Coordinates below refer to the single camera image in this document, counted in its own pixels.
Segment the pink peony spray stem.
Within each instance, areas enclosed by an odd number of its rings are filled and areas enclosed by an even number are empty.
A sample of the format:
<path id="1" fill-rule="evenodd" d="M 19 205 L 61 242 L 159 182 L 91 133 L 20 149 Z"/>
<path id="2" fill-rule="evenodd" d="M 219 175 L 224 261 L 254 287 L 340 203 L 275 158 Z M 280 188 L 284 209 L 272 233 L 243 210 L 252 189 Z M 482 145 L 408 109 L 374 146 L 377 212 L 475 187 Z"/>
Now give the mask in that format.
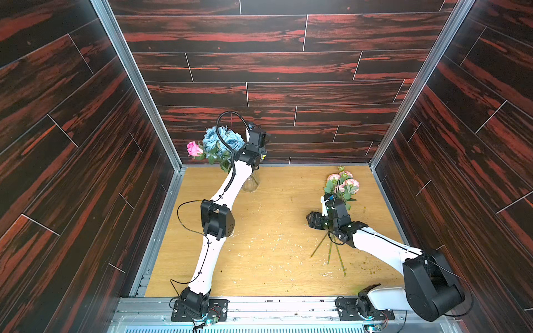
<path id="1" fill-rule="evenodd" d="M 330 248 L 333 247 L 333 244 L 338 247 L 340 245 L 344 245 L 346 243 L 346 241 L 342 240 L 339 238 L 339 236 L 336 234 L 336 233 L 331 233 L 329 231 L 326 230 L 326 235 L 323 237 L 323 239 L 320 241 L 319 245 L 315 248 L 314 252 L 312 253 L 311 256 L 313 256 L 316 251 L 318 250 L 318 248 L 320 247 L 320 245 L 323 243 L 323 241 L 326 239 L 326 238 L 329 238 L 330 240 Z"/>

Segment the pale pink peony stem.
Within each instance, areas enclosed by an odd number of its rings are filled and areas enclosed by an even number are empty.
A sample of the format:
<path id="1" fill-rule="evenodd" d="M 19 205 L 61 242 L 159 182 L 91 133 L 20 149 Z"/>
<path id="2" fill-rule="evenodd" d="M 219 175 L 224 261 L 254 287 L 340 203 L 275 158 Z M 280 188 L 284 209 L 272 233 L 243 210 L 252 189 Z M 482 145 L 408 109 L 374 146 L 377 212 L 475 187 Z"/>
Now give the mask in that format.
<path id="1" fill-rule="evenodd" d="M 326 198 L 342 201 L 346 209 L 350 211 L 350 202 L 356 201 L 355 195 L 359 192 L 359 182 L 354 179 L 353 174 L 346 170 L 345 166 L 339 166 L 337 173 L 330 174 L 326 179 L 326 185 L 323 188 Z"/>

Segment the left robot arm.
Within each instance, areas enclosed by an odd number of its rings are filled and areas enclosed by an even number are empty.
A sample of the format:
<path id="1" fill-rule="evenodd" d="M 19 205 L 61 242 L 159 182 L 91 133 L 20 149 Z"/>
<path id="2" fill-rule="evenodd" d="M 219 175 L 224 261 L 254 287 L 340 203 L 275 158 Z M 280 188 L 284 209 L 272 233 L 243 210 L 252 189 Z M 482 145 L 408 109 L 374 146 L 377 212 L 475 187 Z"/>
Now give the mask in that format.
<path id="1" fill-rule="evenodd" d="M 234 164 L 219 191 L 201 202 L 203 243 L 193 278 L 176 301 L 176 310 L 199 321 L 209 312 L 212 277 L 223 245 L 235 229 L 232 208 L 244 183 L 265 158 L 267 133 L 253 123 L 247 124 L 247 141 L 233 152 Z"/>

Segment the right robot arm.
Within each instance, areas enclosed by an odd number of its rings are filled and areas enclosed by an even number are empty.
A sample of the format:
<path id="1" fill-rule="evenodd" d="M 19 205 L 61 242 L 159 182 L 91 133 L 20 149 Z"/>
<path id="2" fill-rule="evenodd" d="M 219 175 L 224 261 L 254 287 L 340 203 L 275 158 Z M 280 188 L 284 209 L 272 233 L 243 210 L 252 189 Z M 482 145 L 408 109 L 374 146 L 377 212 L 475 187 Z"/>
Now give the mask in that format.
<path id="1" fill-rule="evenodd" d="M 404 311 L 433 322 L 465 301 L 459 276 L 453 273 L 441 252 L 401 244 L 366 223 L 352 220 L 346 204 L 331 196 L 321 197 L 321 205 L 321 212 L 306 216 L 310 228 L 325 230 L 327 238 L 336 245 L 348 245 L 373 255 L 404 279 L 403 287 L 368 286 L 354 301 L 340 303 L 338 309 L 346 311 L 352 307 L 364 320 L 391 319 L 394 311 Z"/>

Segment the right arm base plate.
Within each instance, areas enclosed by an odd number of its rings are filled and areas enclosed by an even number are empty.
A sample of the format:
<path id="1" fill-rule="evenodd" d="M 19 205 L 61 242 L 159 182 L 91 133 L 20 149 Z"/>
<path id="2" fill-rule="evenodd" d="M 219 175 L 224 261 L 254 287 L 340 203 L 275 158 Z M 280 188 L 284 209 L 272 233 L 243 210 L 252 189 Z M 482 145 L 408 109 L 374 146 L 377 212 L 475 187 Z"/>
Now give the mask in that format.
<path id="1" fill-rule="evenodd" d="M 391 321 L 395 319 L 393 312 L 378 310 L 364 296 L 338 296 L 335 306 L 341 321 Z"/>

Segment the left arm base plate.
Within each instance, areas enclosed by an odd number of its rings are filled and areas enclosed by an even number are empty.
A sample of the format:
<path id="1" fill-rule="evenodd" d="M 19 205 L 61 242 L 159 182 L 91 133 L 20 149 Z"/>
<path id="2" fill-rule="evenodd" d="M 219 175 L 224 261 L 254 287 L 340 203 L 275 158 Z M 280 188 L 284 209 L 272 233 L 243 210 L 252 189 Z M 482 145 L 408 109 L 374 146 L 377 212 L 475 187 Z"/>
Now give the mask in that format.
<path id="1" fill-rule="evenodd" d="M 179 298 L 172 303 L 171 322 L 202 322 L 215 324 L 225 322 L 228 316 L 228 299 L 209 298 L 199 305 L 189 304 Z"/>

